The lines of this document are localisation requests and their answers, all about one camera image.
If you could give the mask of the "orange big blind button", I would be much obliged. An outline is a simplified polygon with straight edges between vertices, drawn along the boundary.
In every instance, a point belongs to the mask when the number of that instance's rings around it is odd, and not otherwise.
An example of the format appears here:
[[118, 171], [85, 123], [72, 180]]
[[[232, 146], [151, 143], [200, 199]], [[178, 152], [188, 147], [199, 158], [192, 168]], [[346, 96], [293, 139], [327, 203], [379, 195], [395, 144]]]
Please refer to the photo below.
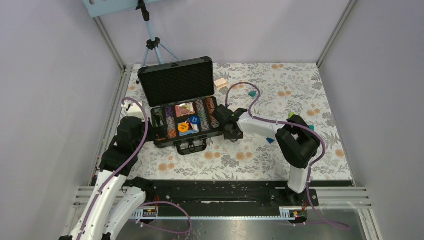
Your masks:
[[185, 133], [190, 129], [190, 125], [186, 122], [182, 122], [178, 124], [177, 129], [180, 133]]

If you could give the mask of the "blue small blind button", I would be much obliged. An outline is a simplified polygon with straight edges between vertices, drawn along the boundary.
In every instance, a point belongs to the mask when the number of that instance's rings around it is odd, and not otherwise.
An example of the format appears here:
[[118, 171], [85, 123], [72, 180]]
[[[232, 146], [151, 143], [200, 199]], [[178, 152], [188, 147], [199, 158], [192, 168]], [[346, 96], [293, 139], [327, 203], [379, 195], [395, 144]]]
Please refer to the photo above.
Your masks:
[[193, 116], [191, 116], [191, 117], [189, 118], [189, 121], [190, 121], [190, 123], [191, 123], [191, 124], [193, 124], [193, 125], [199, 125], [199, 124], [200, 124], [200, 122], [201, 122], [200, 118], [199, 118], [197, 115], [193, 115]]

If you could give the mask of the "blue playing card deck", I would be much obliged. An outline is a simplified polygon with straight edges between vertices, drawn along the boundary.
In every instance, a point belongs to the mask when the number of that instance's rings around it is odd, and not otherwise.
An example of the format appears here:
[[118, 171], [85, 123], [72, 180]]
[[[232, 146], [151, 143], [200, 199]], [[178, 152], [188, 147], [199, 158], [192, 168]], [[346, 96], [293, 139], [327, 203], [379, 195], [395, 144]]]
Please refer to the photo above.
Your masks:
[[197, 134], [197, 133], [200, 132], [198, 125], [191, 124], [190, 122], [185, 122], [185, 123], [189, 124], [189, 126], [190, 126], [189, 130], [187, 132], [179, 132], [179, 130], [177, 129], [180, 137], [187, 136], [187, 135], [193, 135], [193, 134]]

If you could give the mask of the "black poker chip case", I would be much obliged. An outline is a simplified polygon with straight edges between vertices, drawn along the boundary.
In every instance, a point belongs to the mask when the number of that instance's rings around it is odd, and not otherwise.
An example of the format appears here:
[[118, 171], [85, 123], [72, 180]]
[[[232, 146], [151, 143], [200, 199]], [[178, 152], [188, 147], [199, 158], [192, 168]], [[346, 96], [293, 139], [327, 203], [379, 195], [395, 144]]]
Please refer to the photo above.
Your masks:
[[[166, 140], [153, 141], [153, 144], [159, 148], [175, 147], [180, 155], [189, 155], [204, 151], [208, 146], [208, 140], [212, 137], [218, 137], [223, 134], [219, 128], [212, 128], [211, 119], [207, 108], [206, 99], [213, 98], [215, 108], [217, 108], [217, 99], [215, 98], [213, 60], [209, 56], [199, 58], [141, 67], [137, 72], [138, 80], [145, 94], [148, 105], [151, 110], [150, 121], [155, 125], [154, 109], [161, 108], [164, 115], [166, 127]], [[209, 131], [202, 131], [198, 124], [199, 133], [186, 136], [179, 136], [178, 124], [190, 122], [191, 116], [198, 116], [196, 100], [202, 100], [208, 124]], [[196, 113], [176, 117], [175, 105], [183, 103], [194, 103]], [[176, 137], [168, 138], [166, 107], [171, 106], [173, 118], [176, 127]]]

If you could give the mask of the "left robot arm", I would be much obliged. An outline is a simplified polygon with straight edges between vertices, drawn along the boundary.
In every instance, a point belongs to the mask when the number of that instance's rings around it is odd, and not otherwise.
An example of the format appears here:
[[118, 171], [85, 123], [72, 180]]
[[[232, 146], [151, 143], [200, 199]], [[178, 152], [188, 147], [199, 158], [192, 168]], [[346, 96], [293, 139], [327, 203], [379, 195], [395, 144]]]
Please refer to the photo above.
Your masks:
[[155, 200], [155, 192], [147, 185], [148, 180], [137, 180], [129, 187], [123, 199], [113, 206], [122, 190], [138, 154], [148, 140], [149, 118], [143, 106], [131, 97], [121, 101], [128, 110], [134, 106], [138, 111], [124, 117], [103, 154], [100, 172], [79, 222], [62, 240], [115, 240], [134, 211], [142, 204], [148, 206]]

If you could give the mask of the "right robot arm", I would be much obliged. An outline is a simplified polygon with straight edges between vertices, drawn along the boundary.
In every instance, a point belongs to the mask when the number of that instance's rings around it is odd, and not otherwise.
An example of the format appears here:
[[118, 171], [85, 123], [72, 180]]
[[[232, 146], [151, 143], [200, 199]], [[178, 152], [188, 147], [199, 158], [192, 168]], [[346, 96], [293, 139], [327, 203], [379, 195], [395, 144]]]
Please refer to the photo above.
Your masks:
[[286, 121], [265, 119], [253, 115], [249, 110], [238, 108], [231, 111], [219, 105], [212, 116], [218, 121], [226, 140], [238, 140], [244, 134], [256, 134], [278, 143], [284, 159], [290, 164], [287, 186], [287, 201], [293, 206], [301, 205], [306, 199], [305, 189], [310, 180], [312, 158], [319, 147], [325, 147], [323, 139], [314, 132], [299, 115]]

